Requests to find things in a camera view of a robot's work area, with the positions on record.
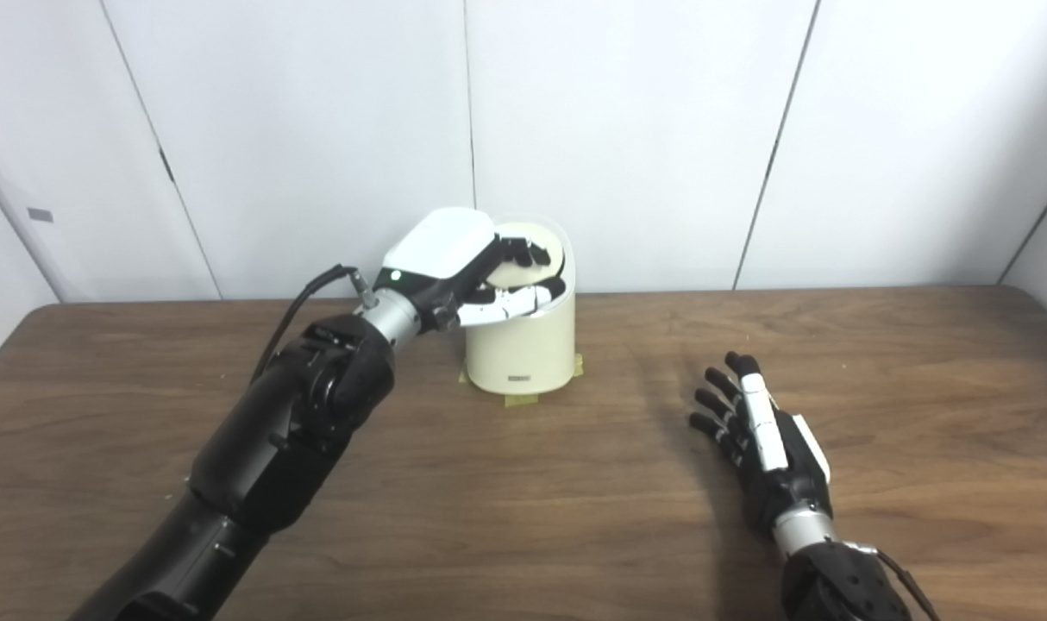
wooden table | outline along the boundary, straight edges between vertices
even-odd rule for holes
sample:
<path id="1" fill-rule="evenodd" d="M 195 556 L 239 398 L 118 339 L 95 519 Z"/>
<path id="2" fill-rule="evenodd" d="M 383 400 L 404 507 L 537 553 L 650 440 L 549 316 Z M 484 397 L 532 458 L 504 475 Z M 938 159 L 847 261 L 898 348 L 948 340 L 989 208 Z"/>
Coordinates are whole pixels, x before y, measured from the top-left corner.
<path id="1" fill-rule="evenodd" d="M 66 617 L 132 555 L 283 307 L 53 306 L 19 327 L 0 351 L 0 620 Z M 1027 295 L 583 295 L 578 312 L 584 376 L 519 408 L 458 383 L 458 339 L 414 342 L 220 618 L 778 619 L 776 553 L 685 423 L 734 349 L 822 441 L 840 534 L 890 551 L 946 621 L 1047 620 L 1047 314 Z"/>

black cable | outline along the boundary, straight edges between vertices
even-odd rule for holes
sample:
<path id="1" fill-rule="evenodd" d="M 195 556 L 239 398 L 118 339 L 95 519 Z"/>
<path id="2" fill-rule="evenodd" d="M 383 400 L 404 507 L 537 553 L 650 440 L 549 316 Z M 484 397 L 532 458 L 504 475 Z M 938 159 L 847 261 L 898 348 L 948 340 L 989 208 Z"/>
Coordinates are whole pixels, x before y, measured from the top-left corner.
<path id="1" fill-rule="evenodd" d="M 279 321 L 277 329 L 274 330 L 274 334 L 271 335 L 271 340 L 267 341 L 267 347 L 263 349 L 263 355 L 259 358 L 259 363 L 255 364 L 255 371 L 251 374 L 251 382 L 259 379 L 259 376 L 263 374 L 263 371 L 267 369 L 267 362 L 271 361 L 271 355 L 274 354 L 275 347 L 279 346 L 279 340 L 282 339 L 282 335 L 286 333 L 286 329 L 290 327 L 290 323 L 294 320 L 294 315 L 297 311 L 306 304 L 306 300 L 310 298 L 310 295 L 315 294 L 316 291 L 321 290 L 324 286 L 334 283 L 352 271 L 355 271 L 354 267 L 344 267 L 341 264 L 335 264 L 330 270 L 322 272 L 317 278 L 310 281 L 306 288 L 302 290 L 302 293 L 297 294 L 297 297 L 292 301 L 290 308 L 287 308 L 286 314 L 283 315 L 282 320 Z"/>
<path id="2" fill-rule="evenodd" d="M 934 605 L 930 604 L 930 600 L 927 599 L 926 594 L 922 593 L 921 586 L 918 586 L 918 582 L 914 581 L 914 577 L 911 575 L 910 571 L 904 570 L 903 567 L 898 565 L 890 555 L 886 555 L 882 550 L 875 551 L 875 557 L 879 558 L 889 569 L 893 571 L 895 577 L 898 578 L 899 582 L 903 582 L 903 586 L 906 586 L 907 592 L 911 594 L 914 601 L 918 602 L 918 606 L 921 606 L 922 612 L 927 614 L 927 617 L 931 621 L 941 621 L 937 617 L 937 611 L 934 609 Z"/>

robotic arm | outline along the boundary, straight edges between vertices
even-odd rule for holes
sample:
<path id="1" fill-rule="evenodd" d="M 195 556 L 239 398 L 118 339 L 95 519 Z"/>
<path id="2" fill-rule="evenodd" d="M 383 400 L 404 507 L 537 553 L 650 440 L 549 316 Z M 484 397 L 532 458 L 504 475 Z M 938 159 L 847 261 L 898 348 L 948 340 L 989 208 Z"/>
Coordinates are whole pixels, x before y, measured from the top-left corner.
<path id="1" fill-rule="evenodd" d="M 783 555 L 780 603 L 788 621 L 910 621 L 907 605 L 879 565 L 885 562 L 932 621 L 937 612 L 911 575 L 871 546 L 843 541 L 830 507 L 830 468 L 799 414 L 776 405 L 752 356 L 727 354 L 739 378 L 709 369 L 705 379 L 721 394 L 698 389 L 689 424 L 719 444 L 737 468 L 749 526 L 776 540 Z"/>
<path id="2" fill-rule="evenodd" d="M 374 287 L 340 265 L 311 282 L 247 392 L 196 457 L 187 494 L 71 621 L 211 619 L 271 535 L 300 517 L 355 429 L 394 387 L 398 350 L 461 318 L 507 320 L 558 297 L 556 279 L 516 291 L 485 286 L 504 261 L 551 263 L 527 237 L 497 231 L 484 213 L 441 208 L 388 251 Z M 271 356 L 300 304 L 343 276 L 362 306 L 311 324 Z"/>

white finger segment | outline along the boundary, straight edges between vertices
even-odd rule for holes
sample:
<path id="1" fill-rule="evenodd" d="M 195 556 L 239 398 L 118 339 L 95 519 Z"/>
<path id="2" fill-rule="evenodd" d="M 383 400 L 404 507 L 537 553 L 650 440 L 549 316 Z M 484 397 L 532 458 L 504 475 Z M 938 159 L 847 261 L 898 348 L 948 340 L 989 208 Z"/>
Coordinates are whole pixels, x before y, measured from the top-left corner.
<path id="1" fill-rule="evenodd" d="M 458 308 L 458 324 L 461 327 L 488 326 L 522 317 L 538 311 L 551 303 L 551 290 L 547 287 L 527 286 L 516 291 L 496 290 L 496 298 L 489 304 L 463 304 Z"/>
<path id="2" fill-rule="evenodd" d="M 750 433 L 757 443 L 761 469 L 764 472 L 787 469 L 788 456 L 784 452 L 784 441 L 780 440 L 780 428 L 776 426 L 776 415 L 761 374 L 749 374 L 741 378 L 741 397 L 745 399 L 750 413 Z"/>

masking tape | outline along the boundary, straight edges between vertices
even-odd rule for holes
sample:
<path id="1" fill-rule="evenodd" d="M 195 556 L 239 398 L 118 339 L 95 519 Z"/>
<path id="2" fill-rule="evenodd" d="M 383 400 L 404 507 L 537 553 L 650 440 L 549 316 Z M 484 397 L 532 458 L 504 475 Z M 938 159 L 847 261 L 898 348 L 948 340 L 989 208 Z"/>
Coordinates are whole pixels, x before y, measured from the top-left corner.
<path id="1" fill-rule="evenodd" d="M 516 405 L 529 405 L 538 402 L 538 394 L 505 394 L 505 406 L 507 406 L 507 408 L 514 408 Z"/>

